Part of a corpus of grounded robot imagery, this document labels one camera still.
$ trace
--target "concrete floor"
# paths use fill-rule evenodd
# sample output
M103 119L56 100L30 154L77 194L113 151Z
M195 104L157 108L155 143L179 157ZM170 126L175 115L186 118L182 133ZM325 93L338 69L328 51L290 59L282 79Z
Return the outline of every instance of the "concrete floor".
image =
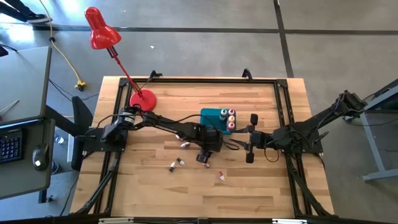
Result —
M39 2L24 2L34 12L44 12ZM61 26L87 26L84 10L96 6L107 23L116 27L278 29L273 0L43 2L54 24ZM398 30L395 0L279 2L285 29ZM0 15L2 44L18 50L41 47L50 45L49 35L49 31L33 30ZM121 35L123 39L116 49L126 69L134 75L149 75L156 70L166 76L238 77L247 67L255 77L287 77L278 33L121 32ZM91 49L89 32L60 31L55 38L88 87L83 93L73 88L74 74L55 50L50 78L74 95L96 94L102 76L121 75L105 50ZM294 77L305 79L312 113L325 109L345 89L364 98L397 78L398 35L287 34L286 39ZM47 104L61 114L73 112L70 102L52 86ZM96 98L87 100L86 104L94 112ZM337 120L321 131L330 132L322 143L335 213L345 218L396 223L398 178L370 184L361 180L361 175L377 171L363 128ZM65 171L70 170L65 146L56 145L54 158ZM38 193L1 200L0 220L59 215L76 175L71 171L52 177L49 195L54 195L54 202L37 204Z

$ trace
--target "black metal frame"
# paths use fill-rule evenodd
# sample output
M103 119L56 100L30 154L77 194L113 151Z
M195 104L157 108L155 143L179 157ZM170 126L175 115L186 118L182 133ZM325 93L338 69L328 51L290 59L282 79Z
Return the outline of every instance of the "black metal frame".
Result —
M293 116L293 110L292 110L292 105L290 101L290 95L289 95L289 88L287 85L287 80L286 79L253 79L250 71L248 69L245 69L243 72L242 77L246 77L248 79L235 79L235 78L201 78L201 79L194 79L194 78L154 78L152 79L152 82L154 83L257 83L257 84L272 84L274 86L275 90L275 99L277 102L277 111L278 111L278 116L279 116L279 123L281 126L285 125L285 120L284 120L284 112L282 109L282 102L280 98L280 88L282 88L282 91L284 92L285 96L285 101L286 101L286 107L287 107L287 116L289 117L289 123L294 123L294 116ZM145 83L147 81L146 78L135 78L135 82L137 83ZM118 113L120 109L120 103L121 103L121 97L123 93L124 87L127 85L127 95L129 96L132 92L132 87L129 84L129 81L127 78L120 78L119 81L119 86L118 86L118 93L116 95L116 100L115 100L115 106L113 113L116 114ZM126 97L126 100L124 102L124 106L127 106L129 103L129 97ZM110 152L105 152L105 157L103 161L103 167L101 171L101 175L99 178L99 182L104 179L105 174L108 171L108 166L109 166L109 159L110 159L111 153ZM120 157L120 152L116 153L116 157ZM307 184L305 181L305 173L304 173L304 168L303 168L303 162L300 156L297 155L297 172L299 176L302 178L304 184ZM289 161L291 161L291 156L286 155L286 162L287 164ZM112 210L112 205L113 205L113 197L114 197L114 191L116 188L116 179L117 179L117 170L119 169L119 164L116 166L116 173L113 175L113 178L110 183L109 187L109 194L108 194L108 201L106 203L106 208L104 210L105 213L110 214ZM288 177L289 177L289 184L290 184L290 191L292 195L292 203L293 203L293 209L294 209L294 214L295 217L297 215L302 215L302 212L300 211L299 207L299 198L297 196L297 189L295 186L295 179L292 177L290 172L288 171ZM311 205L308 199L304 196L304 203L305 203L305 213L307 215L312 215L312 210L311 210ZM99 213L101 210L101 202L102 202L102 193L99 195L98 200L95 203L94 206L94 213Z

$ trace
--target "wooden table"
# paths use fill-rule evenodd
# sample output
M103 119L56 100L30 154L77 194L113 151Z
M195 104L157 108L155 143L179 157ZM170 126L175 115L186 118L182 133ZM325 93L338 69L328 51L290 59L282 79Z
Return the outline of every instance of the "wooden table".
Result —
M104 77L94 126L113 113L119 78ZM295 120L303 121L311 117L303 79L288 78L287 82ZM154 112L170 119L198 114L202 108L234 108L237 128L249 124L251 113L259 115L258 130L271 133L279 127L273 85L148 83L146 88L152 90L157 97ZM187 121L199 122L199 118ZM247 141L248 134L233 134L231 138ZM210 157L211 167L206 169L195 160L198 146L181 149L181 142L166 131L155 128L130 131L127 145L119 166L113 217L294 216L283 155L280 155L277 162L268 162L264 152L255 149L255 161L248 164L243 149L232 151L223 147L221 152ZM270 160L277 159L276 151L268 149L266 152ZM71 212L78 210L98 185L103 157L104 153L95 152L83 161ZM186 166L177 166L170 173L168 168L178 157L185 161ZM321 161L314 155L304 154L303 163L309 189L324 208L333 213ZM219 179L218 171L224 173L225 181ZM102 208L106 203L108 188L104 192ZM300 192L298 196L304 211Z

